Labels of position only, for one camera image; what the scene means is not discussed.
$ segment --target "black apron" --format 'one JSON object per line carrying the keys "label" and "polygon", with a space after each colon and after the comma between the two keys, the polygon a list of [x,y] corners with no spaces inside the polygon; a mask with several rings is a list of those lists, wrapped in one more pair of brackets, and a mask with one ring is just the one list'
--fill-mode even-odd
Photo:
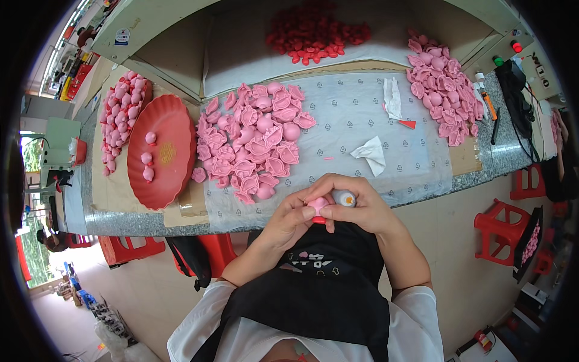
{"label": "black apron", "polygon": [[235,289],[219,327],[191,362],[209,362],[229,320],[245,317],[286,333],[365,345],[388,360],[390,311],[378,292],[384,266],[376,236],[348,222],[314,224],[277,266]]}

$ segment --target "right hand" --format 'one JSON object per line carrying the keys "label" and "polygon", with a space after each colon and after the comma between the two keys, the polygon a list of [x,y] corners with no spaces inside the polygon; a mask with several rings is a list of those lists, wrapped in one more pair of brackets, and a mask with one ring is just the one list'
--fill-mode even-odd
{"label": "right hand", "polygon": [[[327,205],[320,210],[320,215],[326,219],[353,222],[363,230],[374,234],[386,233],[389,225],[397,220],[388,204],[364,177],[327,173],[310,186],[310,192],[304,202],[308,203],[321,196],[331,197],[329,193],[333,189],[352,192],[356,197],[356,206]],[[330,226],[328,231],[333,232],[333,225],[327,226]]]}

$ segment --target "white sleeve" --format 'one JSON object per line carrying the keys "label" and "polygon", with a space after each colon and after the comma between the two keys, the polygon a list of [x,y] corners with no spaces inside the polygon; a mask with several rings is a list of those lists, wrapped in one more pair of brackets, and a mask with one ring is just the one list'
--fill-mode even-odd
{"label": "white sleeve", "polygon": [[438,315],[436,312],[436,297],[431,288],[426,286],[410,287],[392,301],[402,309],[412,320],[418,323],[428,334],[432,343],[442,351],[442,337],[438,328]]}
{"label": "white sleeve", "polygon": [[167,341],[172,362],[190,362],[219,326],[221,313],[236,286],[223,280],[211,283],[203,297]]}

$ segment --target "scalloped red plate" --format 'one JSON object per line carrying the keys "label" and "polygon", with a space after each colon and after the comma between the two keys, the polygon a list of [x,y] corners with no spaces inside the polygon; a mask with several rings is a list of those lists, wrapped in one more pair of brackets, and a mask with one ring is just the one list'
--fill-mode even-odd
{"label": "scalloped red plate", "polygon": [[[147,132],[157,134],[157,145],[145,142]],[[139,202],[151,210],[164,209],[187,186],[195,162],[195,126],[181,99],[164,94],[153,99],[139,114],[127,150],[129,183]],[[143,178],[141,155],[153,155],[155,177]]]}

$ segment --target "red triangular piece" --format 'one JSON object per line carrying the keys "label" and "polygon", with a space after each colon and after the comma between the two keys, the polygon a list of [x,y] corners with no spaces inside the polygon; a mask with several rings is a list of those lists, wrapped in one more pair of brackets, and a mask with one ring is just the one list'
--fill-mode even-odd
{"label": "red triangular piece", "polygon": [[411,129],[416,128],[416,121],[415,120],[399,120],[399,122],[408,128],[411,128]]}

